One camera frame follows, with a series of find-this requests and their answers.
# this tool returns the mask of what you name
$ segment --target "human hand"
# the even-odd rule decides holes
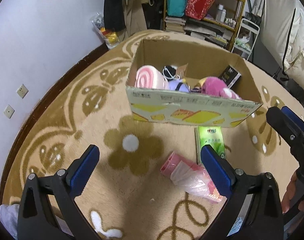
[[[290,183],[286,188],[286,192],[283,196],[283,199],[281,201],[281,206],[282,206],[282,212],[286,213],[290,209],[290,200],[294,197],[295,191],[296,191],[296,180],[297,180],[296,172],[291,177]],[[304,212],[304,200],[301,201],[301,203],[298,206],[298,209],[300,211]]]

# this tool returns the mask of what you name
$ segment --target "beige blanket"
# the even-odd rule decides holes
[[[10,171],[3,203],[20,200],[29,173],[51,175],[67,168],[95,144],[100,161],[76,203],[100,236],[191,240],[202,235],[224,201],[214,204],[188,195],[159,172],[173,150],[196,160],[194,127],[138,122],[131,116],[124,83],[143,38],[214,46],[183,34],[144,31],[104,54],[60,93],[32,128]],[[271,172],[282,197],[298,164],[266,123],[265,113],[275,104],[287,105],[304,119],[304,109],[270,76],[249,62],[247,66],[264,105],[239,126],[222,129],[227,159],[248,174]]]

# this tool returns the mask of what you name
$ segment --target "blue gripper pad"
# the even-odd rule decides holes
[[[220,195],[229,198],[232,194],[232,186],[235,183],[231,165],[227,160],[220,158],[210,145],[202,147],[201,161]]]
[[[75,198],[82,194],[87,181],[100,159],[100,150],[90,145],[81,158],[74,160],[67,169],[66,183],[70,186],[70,197]]]
[[[283,106],[281,109],[282,113],[290,118],[296,125],[304,132],[304,121],[298,117],[290,108]]]

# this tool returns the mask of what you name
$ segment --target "brown bed frame edge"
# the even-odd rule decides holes
[[[44,111],[48,108],[48,106],[53,102],[53,100],[60,94],[60,92],[74,79],[78,74],[80,74],[84,69],[86,69],[89,65],[91,65],[94,61],[96,61],[99,57],[105,54],[108,51],[106,44],[102,44],[101,46],[94,49],[87,56],[81,59],[77,64],[75,64],[69,71],[65,73],[45,94],[45,96],[40,100],[40,102],[36,105],[36,107],[31,112],[30,116],[27,118],[25,123],[23,124],[21,130],[15,138],[15,141],[11,147],[11,150],[7,156],[7,160],[5,162],[5,166],[3,169],[3,174],[0,183],[0,205],[3,201],[3,195],[5,190],[5,183],[7,181],[7,177],[9,175],[12,164],[15,160],[15,157],[21,148],[25,138],[28,133],[37,122],[37,120],[41,117]]]

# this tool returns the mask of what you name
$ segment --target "brown tag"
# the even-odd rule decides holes
[[[180,79],[185,78],[185,74],[187,72],[187,68],[188,68],[188,63],[185,64],[185,65],[182,65],[182,66],[178,67],[176,69],[175,77],[176,78],[180,78]]]

